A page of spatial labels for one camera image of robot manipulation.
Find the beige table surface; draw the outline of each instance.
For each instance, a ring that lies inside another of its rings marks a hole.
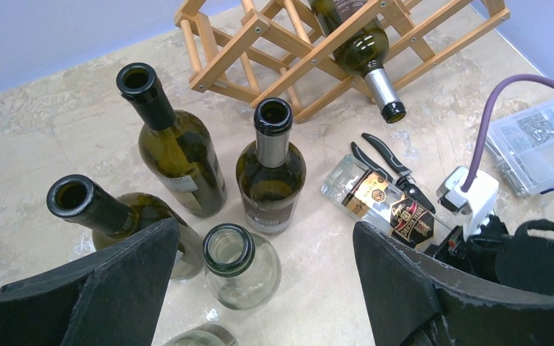
[[[413,18],[423,19],[443,3],[423,1]],[[237,7],[212,21],[232,33],[241,16]],[[284,13],[278,19],[287,22]],[[444,48],[479,23],[481,18],[466,8],[426,39],[435,50]],[[267,43],[260,47],[278,52]],[[410,51],[403,54],[387,65],[393,79],[419,64]],[[153,65],[173,107],[193,112],[210,130],[229,190],[228,203],[217,216],[202,220],[186,213],[142,163],[137,149],[141,119],[115,87],[119,69],[134,61]],[[272,71],[258,71],[261,84],[277,78]],[[254,139],[252,110],[221,95],[190,91],[190,72],[183,35],[174,29],[0,94],[0,285],[87,253],[80,248],[87,246],[88,231],[57,219],[45,206],[48,188],[66,174],[86,174],[114,195],[131,191],[158,195],[201,236],[218,223],[245,224],[234,164]],[[254,311],[230,311],[211,297],[203,275],[170,283],[154,345],[208,320],[229,328],[242,345],[373,345],[353,257],[354,221],[320,194],[324,178],[348,153],[350,141],[372,152],[360,137],[370,132],[400,155],[428,196],[435,196],[448,173],[469,164],[490,91],[517,73],[536,71],[491,32],[401,90],[409,115],[395,125],[385,124],[377,107],[354,91],[308,123],[295,125],[291,140],[307,161],[307,183],[291,227],[272,240],[283,265],[275,297]],[[244,83],[238,64],[229,76]],[[331,77],[314,72],[296,87],[308,102],[334,84]],[[553,96],[534,84],[510,86],[498,100],[495,116]],[[488,157],[481,167],[498,176]],[[511,230],[529,218],[546,215],[554,220],[554,197],[520,200],[502,184],[496,212]],[[454,222],[442,208],[439,215]]]

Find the wooden wine rack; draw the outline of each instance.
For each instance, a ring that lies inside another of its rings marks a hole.
[[[217,92],[249,102],[251,107],[255,107],[266,97],[276,97],[287,92],[294,110],[294,119],[299,123],[310,119],[350,88],[372,99],[372,94],[364,81],[359,77],[346,74],[330,54],[379,14],[383,16],[383,27],[386,29],[393,27],[400,36],[400,39],[391,44],[387,60],[411,47],[423,61],[421,65],[414,67],[404,77],[394,82],[396,90],[453,56],[510,16],[504,0],[482,0],[490,18],[443,51],[436,53],[423,36],[463,9],[472,0],[451,0],[419,24],[414,23],[410,18],[410,10],[422,0],[368,0],[367,4],[318,45],[314,45],[314,42],[322,36],[320,24],[309,7],[300,0],[270,0],[261,10],[255,8],[253,0],[241,0],[245,16],[241,20],[241,30],[234,36],[211,26],[209,18],[200,12],[205,1],[186,0],[175,15],[175,25],[183,31],[193,69],[190,77],[191,89],[197,92],[207,90]],[[282,9],[287,11],[295,32],[273,21]],[[303,23],[311,28],[309,32],[305,31]],[[199,36],[202,42],[207,60],[204,67],[201,65],[194,35]],[[283,48],[288,53],[275,58],[252,47],[259,37]],[[243,66],[248,86],[230,81],[225,74],[237,60],[240,60]],[[266,90],[260,90],[250,61],[274,70],[279,74],[279,78]],[[310,105],[303,106],[294,90],[294,83],[313,68],[330,74],[339,82]]]

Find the black and gold label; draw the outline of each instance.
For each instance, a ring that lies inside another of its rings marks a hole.
[[[372,170],[366,171],[351,192],[343,200],[345,208],[355,216],[362,218],[372,208],[375,202],[385,200],[387,181]]]
[[[390,225],[390,235],[412,248],[434,236],[434,216],[408,196],[391,205]]]

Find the black strap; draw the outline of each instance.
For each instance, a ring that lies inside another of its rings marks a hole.
[[[519,227],[517,227],[514,236],[528,236],[527,232],[530,229],[535,229],[538,231],[554,231],[554,222],[549,221],[545,218],[524,222]]]

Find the liquor bottle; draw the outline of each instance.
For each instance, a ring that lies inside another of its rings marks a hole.
[[[453,229],[351,154],[328,175],[322,193],[357,221],[414,249],[427,248],[435,234]]]
[[[205,323],[183,332],[163,346],[237,346],[237,340],[225,328]]]
[[[367,0],[309,0],[326,37],[366,3]],[[383,119],[391,124],[402,120],[407,111],[383,67],[389,50],[390,42],[381,22],[375,17],[337,48],[333,55],[345,72],[364,78]]]
[[[307,168],[290,143],[290,105],[271,97],[254,113],[256,140],[237,161],[237,183],[249,224],[260,233],[279,234],[292,221]]]
[[[138,145],[151,172],[193,215],[218,213],[226,202],[226,185],[203,122],[172,109],[156,71],[146,63],[123,67],[116,84],[145,122]]]
[[[162,219],[175,218],[179,223],[180,242],[171,278],[187,280],[203,269],[201,238],[156,196],[132,192],[114,198],[90,178],[71,174],[52,185],[46,203],[53,215],[91,229],[96,250],[115,244]]]
[[[281,262],[273,245],[233,223],[207,233],[203,257],[207,286],[229,309],[247,310],[266,303],[281,282]]]

